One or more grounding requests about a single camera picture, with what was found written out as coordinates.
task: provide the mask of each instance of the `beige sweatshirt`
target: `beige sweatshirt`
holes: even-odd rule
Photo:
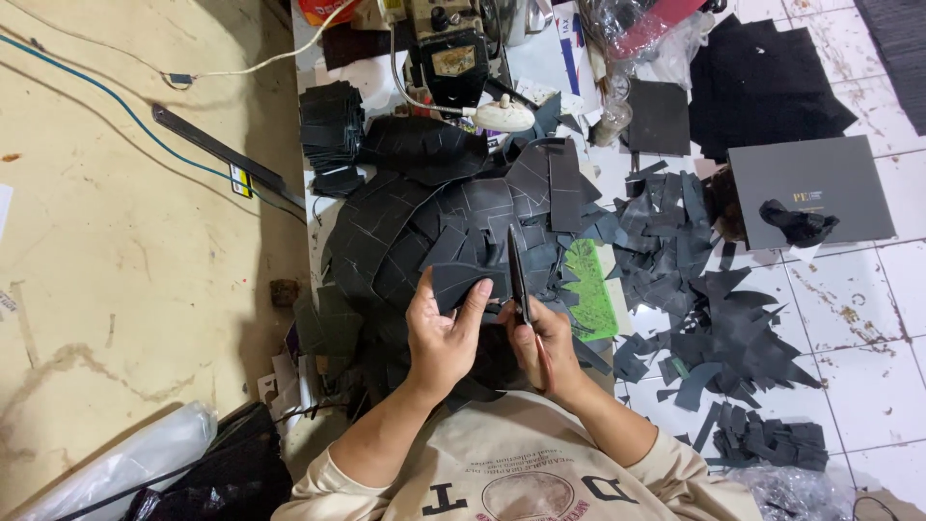
[[[326,450],[273,521],[761,521],[742,485],[709,476],[691,447],[659,432],[628,468],[550,400],[509,392],[422,429],[389,488],[364,487]]]

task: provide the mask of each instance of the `blue wire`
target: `blue wire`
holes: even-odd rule
[[[80,79],[82,79],[82,80],[85,80],[85,81],[87,81],[87,82],[89,82],[89,83],[92,83],[93,85],[99,87],[101,90],[103,90],[103,92],[107,93],[108,95],[113,96],[113,98],[115,98],[116,101],[118,101],[119,104],[122,105],[122,108],[125,108],[125,111],[129,113],[129,115],[131,116],[131,118],[132,118],[133,120],[135,120],[136,123],[138,123],[138,126],[142,127],[142,130],[144,130],[144,133],[148,134],[148,137],[150,137],[151,139],[155,140],[155,143],[161,145],[161,148],[164,148],[165,150],[167,150],[167,151],[170,153],[171,156],[173,156],[173,157],[175,157],[175,158],[177,158],[177,159],[183,161],[184,163],[186,163],[186,164],[188,164],[188,165],[195,166],[196,168],[201,168],[201,169],[205,170],[206,172],[214,173],[214,174],[216,174],[216,175],[219,176],[219,177],[224,177],[225,179],[228,179],[229,181],[231,181],[231,182],[234,183],[234,184],[239,184],[239,185],[241,185],[242,187],[244,187],[244,188],[250,190],[251,193],[254,194],[255,196],[257,196],[258,199],[260,199],[260,200],[264,201],[265,203],[271,205],[273,208],[275,208],[275,209],[277,209],[277,210],[283,210],[283,211],[285,211],[286,213],[289,213],[290,215],[292,215],[293,217],[295,217],[296,219],[298,219],[299,222],[301,222],[302,224],[305,224],[305,223],[306,223],[306,222],[303,221],[302,218],[300,218],[298,215],[296,215],[295,213],[292,213],[291,211],[289,211],[289,209],[286,209],[286,208],[284,208],[284,207],[282,207],[282,206],[278,206],[278,205],[276,205],[276,204],[274,204],[274,203],[268,201],[265,197],[261,196],[254,188],[248,186],[247,184],[244,184],[244,183],[242,183],[241,181],[238,181],[237,179],[231,177],[230,175],[227,175],[227,174],[224,174],[224,173],[222,173],[222,172],[219,172],[218,170],[211,169],[211,168],[207,167],[206,165],[201,165],[201,164],[199,164],[199,163],[197,163],[197,162],[195,162],[195,161],[192,161],[192,160],[189,160],[189,159],[185,158],[184,156],[181,156],[181,155],[178,154],[177,152],[174,152],[173,149],[171,149],[169,146],[165,145],[163,141],[161,141],[160,139],[158,139],[156,135],[154,135],[150,130],[148,130],[148,127],[144,126],[144,123],[142,123],[142,121],[138,119],[138,116],[135,115],[135,113],[131,110],[131,108],[129,108],[129,106],[125,103],[125,101],[122,101],[122,98],[119,97],[118,94],[116,94],[116,93],[114,93],[112,90],[110,90],[109,87],[103,85],[102,83],[98,82],[97,80],[94,80],[94,79],[91,78],[90,76],[87,76],[86,74],[83,74],[82,72],[79,72],[79,71],[77,71],[77,70],[74,70],[74,69],[68,67],[67,65],[65,65],[65,64],[63,64],[63,63],[60,63],[60,62],[58,62],[58,61],[55,61],[55,60],[53,60],[52,58],[47,57],[46,55],[44,55],[44,54],[42,54],[42,53],[40,53],[40,52],[35,51],[34,49],[30,49],[30,48],[27,47],[26,45],[23,45],[23,44],[20,44],[19,42],[15,42],[15,41],[13,41],[13,40],[10,40],[9,38],[5,37],[3,34],[0,34],[0,42],[6,42],[6,43],[8,43],[8,44],[11,44],[11,45],[13,45],[14,47],[18,48],[19,50],[21,50],[21,51],[25,51],[25,52],[27,52],[27,53],[29,53],[29,54],[31,54],[31,55],[33,55],[33,56],[35,56],[35,57],[41,59],[42,61],[46,61],[46,62],[48,62],[48,63],[54,65],[55,67],[58,67],[59,69],[66,70],[67,72],[70,72],[70,73],[73,74],[74,76],[77,76],[78,78],[80,78]]]

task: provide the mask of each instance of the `scissors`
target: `scissors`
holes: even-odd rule
[[[524,267],[521,264],[518,243],[515,241],[515,227],[508,226],[508,268],[511,270],[511,298],[515,301],[515,325],[529,325],[533,328],[531,310],[528,303],[527,282],[524,278]],[[544,386],[544,396],[551,396],[556,392],[553,383],[553,362],[550,354],[544,348],[540,335],[534,335],[537,344],[537,360],[540,362],[540,377]]]

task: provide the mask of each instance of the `fingernail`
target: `fingernail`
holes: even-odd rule
[[[479,284],[476,285],[476,291],[484,297],[488,297],[492,293],[492,279],[482,279],[479,281]]]

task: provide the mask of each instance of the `green cutting mat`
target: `green cutting mat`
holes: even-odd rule
[[[572,306],[569,311],[582,327],[573,326],[572,332],[583,342],[615,336],[618,320],[614,317],[614,305],[607,293],[594,240],[573,241],[566,252],[566,266],[579,277],[579,282],[564,285],[579,294],[579,305]]]

